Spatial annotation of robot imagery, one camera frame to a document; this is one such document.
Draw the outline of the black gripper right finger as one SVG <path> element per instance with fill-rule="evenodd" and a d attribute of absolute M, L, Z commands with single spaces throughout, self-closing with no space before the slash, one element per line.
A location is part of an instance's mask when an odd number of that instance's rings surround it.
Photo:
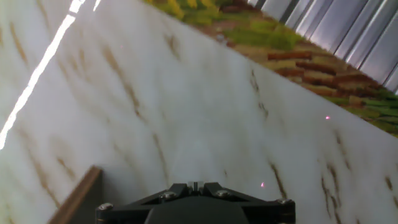
<path fill-rule="evenodd" d="M 217 182 L 195 182 L 195 194 L 236 205 L 249 223 L 295 223 L 295 202 L 292 199 L 266 201 L 222 187 Z"/>

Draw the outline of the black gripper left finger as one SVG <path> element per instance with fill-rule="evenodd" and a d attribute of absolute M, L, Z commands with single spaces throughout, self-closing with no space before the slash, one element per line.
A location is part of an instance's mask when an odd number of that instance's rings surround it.
<path fill-rule="evenodd" d="M 194 190 L 195 182 L 172 184 L 169 189 L 157 192 L 127 205 L 115 206 L 109 202 L 104 203 L 95 210 L 95 223 L 145 223 L 151 210 L 155 207 L 192 196 Z"/>

